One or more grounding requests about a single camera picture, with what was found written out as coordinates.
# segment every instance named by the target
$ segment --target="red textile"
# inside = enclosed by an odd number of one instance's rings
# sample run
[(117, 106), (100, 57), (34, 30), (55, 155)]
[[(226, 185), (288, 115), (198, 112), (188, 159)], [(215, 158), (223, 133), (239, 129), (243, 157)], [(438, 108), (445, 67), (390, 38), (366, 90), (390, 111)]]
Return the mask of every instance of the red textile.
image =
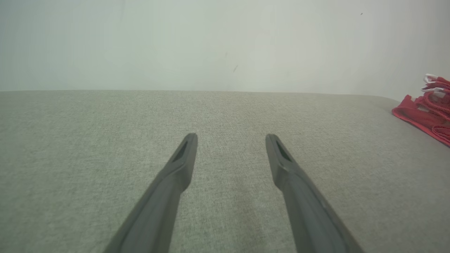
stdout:
[(428, 74), (425, 80), (428, 91), (416, 99), (407, 95), (392, 113), (450, 147), (450, 81)]

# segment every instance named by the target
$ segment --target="gray carpet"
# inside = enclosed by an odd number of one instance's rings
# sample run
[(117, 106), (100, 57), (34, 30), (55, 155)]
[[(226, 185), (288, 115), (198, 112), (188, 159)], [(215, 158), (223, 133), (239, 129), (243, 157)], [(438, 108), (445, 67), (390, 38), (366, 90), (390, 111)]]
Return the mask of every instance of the gray carpet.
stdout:
[(368, 253), (448, 252), (450, 149), (359, 95), (0, 92), (0, 252), (101, 252), (189, 132), (171, 252), (294, 252), (277, 134)]

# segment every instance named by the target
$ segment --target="red cloth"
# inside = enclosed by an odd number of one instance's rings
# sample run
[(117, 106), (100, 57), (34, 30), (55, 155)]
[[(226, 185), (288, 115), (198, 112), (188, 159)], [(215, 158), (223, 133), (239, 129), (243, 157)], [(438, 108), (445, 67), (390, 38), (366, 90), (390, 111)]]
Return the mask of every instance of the red cloth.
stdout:
[(425, 78), (429, 82), (422, 90), (429, 91), (416, 99), (407, 95), (392, 113), (450, 147), (450, 81)]

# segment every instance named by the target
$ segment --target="wall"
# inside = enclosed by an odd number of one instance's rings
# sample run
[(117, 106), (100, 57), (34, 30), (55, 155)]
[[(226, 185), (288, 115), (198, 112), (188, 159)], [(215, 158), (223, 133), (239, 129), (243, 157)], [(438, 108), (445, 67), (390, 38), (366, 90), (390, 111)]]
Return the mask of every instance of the wall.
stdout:
[(0, 90), (419, 94), (448, 0), (0, 0)]

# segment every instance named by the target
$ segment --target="white backdrop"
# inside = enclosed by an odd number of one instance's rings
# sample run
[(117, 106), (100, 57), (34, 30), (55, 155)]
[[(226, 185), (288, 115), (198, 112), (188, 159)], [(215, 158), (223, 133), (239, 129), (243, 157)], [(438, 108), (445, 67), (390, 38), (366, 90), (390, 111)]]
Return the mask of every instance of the white backdrop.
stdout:
[(418, 95), (448, 0), (0, 0), (0, 90)]

